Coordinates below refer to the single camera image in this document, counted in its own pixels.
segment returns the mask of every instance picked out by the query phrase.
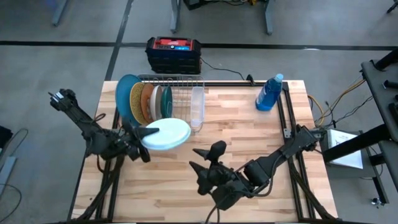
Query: white paper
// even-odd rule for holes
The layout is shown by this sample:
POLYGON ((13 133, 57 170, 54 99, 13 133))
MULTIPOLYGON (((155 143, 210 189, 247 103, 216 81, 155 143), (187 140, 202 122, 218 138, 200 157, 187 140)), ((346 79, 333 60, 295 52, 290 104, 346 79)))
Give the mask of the white paper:
MULTIPOLYGON (((336 130, 329 129, 328 130, 329 149, 334 146, 337 146, 340 143, 343 143, 345 141, 353 139, 355 137, 356 137, 355 134, 349 134, 349 133, 344 133, 342 131, 336 131, 336 130)), ((358 169, 363 169, 361 150, 358 150, 356 152, 348 154, 347 156, 343 156, 341 158, 335 159, 334 161, 331 161, 330 163, 342 165, 342 166, 354 167, 354 168, 358 168, 358 169)))

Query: battery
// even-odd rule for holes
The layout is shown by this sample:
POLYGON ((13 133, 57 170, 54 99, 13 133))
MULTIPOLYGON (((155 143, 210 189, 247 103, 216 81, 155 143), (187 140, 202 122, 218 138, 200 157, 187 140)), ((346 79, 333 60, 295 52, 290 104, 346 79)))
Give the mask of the battery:
POLYGON ((197 40, 178 37, 152 37, 146 53, 152 70, 156 73, 200 73, 201 44, 197 40))

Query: wooden table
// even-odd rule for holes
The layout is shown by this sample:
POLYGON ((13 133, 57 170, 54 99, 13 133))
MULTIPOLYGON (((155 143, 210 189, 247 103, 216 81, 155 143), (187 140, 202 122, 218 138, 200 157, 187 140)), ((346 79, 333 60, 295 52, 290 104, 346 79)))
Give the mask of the wooden table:
MULTIPOLYGON (((105 82, 97 114, 107 116, 99 124, 111 128, 115 112, 114 91, 117 82, 105 82)), ((289 81, 290 96, 297 124, 314 127, 304 82, 289 81)), ((200 222, 214 207, 209 195, 197 193, 197 175, 189 161, 205 167, 209 162, 192 149, 209 149, 219 140, 227 142, 221 161, 238 168, 250 159, 266 156, 283 145, 277 106, 270 112, 258 111, 254 100, 261 87, 206 87, 205 123, 202 130, 182 146, 166 152, 150 151, 152 161, 126 158, 119 180, 114 211, 115 222, 200 222)), ((330 214, 337 217, 322 155, 303 154, 310 188, 330 214)), ((102 173, 97 170, 96 157, 86 158, 78 187, 72 217, 82 214, 100 189, 102 173)), ((109 194, 104 213, 108 211, 109 194)), ((305 197, 300 190, 304 214, 305 197)), ((214 213, 211 221, 216 221, 214 213)), ((294 222, 297 221, 287 163, 274 177, 274 188, 265 198, 242 198, 227 211, 221 211, 221 222, 294 222)))

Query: green plate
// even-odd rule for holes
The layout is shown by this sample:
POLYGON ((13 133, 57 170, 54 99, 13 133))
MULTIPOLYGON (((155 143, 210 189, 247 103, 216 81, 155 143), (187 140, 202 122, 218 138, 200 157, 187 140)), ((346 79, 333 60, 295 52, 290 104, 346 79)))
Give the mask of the green plate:
POLYGON ((160 111, 162 112, 163 118, 171 118, 173 113, 173 96, 171 87, 166 87, 163 90, 162 102, 160 111))

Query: light blue plate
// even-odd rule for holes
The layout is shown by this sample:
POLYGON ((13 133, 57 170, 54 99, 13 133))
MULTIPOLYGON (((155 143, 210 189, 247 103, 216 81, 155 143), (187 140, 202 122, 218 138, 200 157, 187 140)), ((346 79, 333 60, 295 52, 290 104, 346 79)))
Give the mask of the light blue plate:
POLYGON ((130 91, 134 84, 141 82, 135 75, 123 76, 116 86, 116 107, 122 119, 128 119, 133 126, 139 126, 130 109, 130 91))
POLYGON ((166 151, 184 143, 191 135, 187 122, 177 118, 166 118, 152 122, 147 128, 159 131, 145 136, 141 143, 149 150, 166 151))

